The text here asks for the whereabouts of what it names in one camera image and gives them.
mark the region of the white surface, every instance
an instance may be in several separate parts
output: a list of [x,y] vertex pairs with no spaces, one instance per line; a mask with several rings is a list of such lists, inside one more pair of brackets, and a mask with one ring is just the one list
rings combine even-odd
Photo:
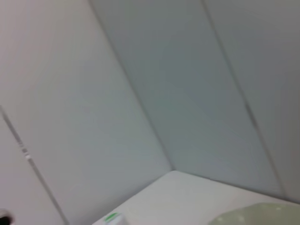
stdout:
[[[255,203],[285,201],[172,171],[112,212],[129,225],[206,225],[221,213]],[[94,225],[102,225],[100,219]]]
[[201,1],[92,2],[176,170],[281,196]]
[[0,0],[0,11],[0,104],[71,225],[170,171],[87,0]]
[[287,195],[300,201],[300,1],[207,4]]
[[63,225],[47,193],[0,118],[0,209],[7,209],[16,225]]

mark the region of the white container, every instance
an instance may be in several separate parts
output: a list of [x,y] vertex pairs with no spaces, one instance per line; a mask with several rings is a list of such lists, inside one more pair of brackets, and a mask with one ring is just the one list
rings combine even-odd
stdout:
[[113,213],[104,219],[105,225],[129,225],[123,214]]

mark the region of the pale green plate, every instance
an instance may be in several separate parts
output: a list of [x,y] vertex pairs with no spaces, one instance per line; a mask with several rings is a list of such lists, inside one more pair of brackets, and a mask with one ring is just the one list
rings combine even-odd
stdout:
[[260,203],[224,213],[209,225],[300,225],[300,207]]

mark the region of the panel seam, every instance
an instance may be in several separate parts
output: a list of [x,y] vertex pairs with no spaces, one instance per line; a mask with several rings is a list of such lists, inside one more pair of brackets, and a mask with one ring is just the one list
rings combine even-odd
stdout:
[[257,123],[257,119],[254,116],[253,110],[251,109],[249,101],[246,98],[246,94],[245,94],[244,90],[242,89],[241,84],[240,84],[240,82],[238,80],[237,73],[236,73],[236,71],[234,69],[234,66],[233,66],[233,64],[232,64],[232,62],[230,60],[230,57],[229,57],[229,55],[228,55],[228,53],[227,53],[227,51],[225,49],[224,43],[223,43],[223,41],[222,41],[222,39],[221,39],[221,37],[220,37],[220,35],[218,33],[218,30],[217,30],[217,28],[215,26],[214,20],[213,20],[213,18],[211,16],[211,13],[210,13],[209,7],[208,7],[208,5],[206,3],[206,0],[200,0],[200,2],[202,4],[202,6],[203,6],[204,12],[205,12],[206,17],[207,17],[207,19],[209,21],[209,25],[210,25],[210,27],[211,27],[211,29],[213,31],[213,35],[216,38],[217,45],[218,45],[218,47],[219,47],[219,49],[221,51],[221,54],[222,54],[222,56],[223,56],[223,58],[225,60],[225,63],[226,63],[227,68],[228,68],[228,70],[229,70],[229,72],[231,74],[233,82],[234,82],[236,88],[238,89],[238,92],[240,93],[241,98],[242,98],[242,100],[244,102],[244,105],[245,105],[248,117],[252,121],[252,124],[253,124],[253,127],[254,127],[255,131],[256,131],[258,139],[261,142],[262,148],[263,148],[263,150],[264,150],[264,152],[265,152],[265,154],[267,156],[267,159],[268,159],[268,162],[269,162],[269,164],[271,166],[271,169],[272,169],[272,171],[273,171],[273,173],[275,175],[275,178],[277,179],[277,182],[279,184],[279,188],[280,188],[280,190],[281,190],[284,198],[288,199],[285,187],[284,187],[283,182],[282,182],[282,180],[280,178],[278,169],[276,168],[276,164],[275,164],[275,162],[273,160],[273,157],[271,155],[269,147],[268,147],[268,145],[267,145],[267,143],[266,143],[266,141],[265,141],[265,139],[263,137],[263,134],[261,132],[259,124]]

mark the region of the white countertop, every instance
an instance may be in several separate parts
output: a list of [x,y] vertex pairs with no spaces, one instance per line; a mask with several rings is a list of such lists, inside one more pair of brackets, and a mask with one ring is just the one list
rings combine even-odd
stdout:
[[[287,203],[209,179],[172,171],[112,212],[129,225],[207,225],[221,213],[255,203]],[[102,225],[103,218],[93,225]]]

